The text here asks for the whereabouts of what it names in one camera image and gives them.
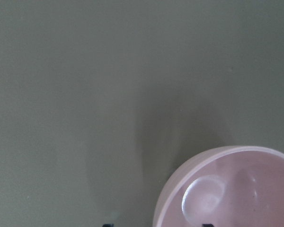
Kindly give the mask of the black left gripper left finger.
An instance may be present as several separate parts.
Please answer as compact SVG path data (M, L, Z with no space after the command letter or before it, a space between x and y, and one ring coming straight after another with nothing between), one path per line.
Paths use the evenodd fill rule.
M114 227L114 224L113 223L106 223L106 224L103 224L102 227Z

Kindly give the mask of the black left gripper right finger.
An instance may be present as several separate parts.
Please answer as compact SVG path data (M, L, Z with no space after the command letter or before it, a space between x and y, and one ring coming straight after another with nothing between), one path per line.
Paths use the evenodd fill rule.
M204 223L204 224L202 224L202 227L213 227L213 224L210 224L210 223Z

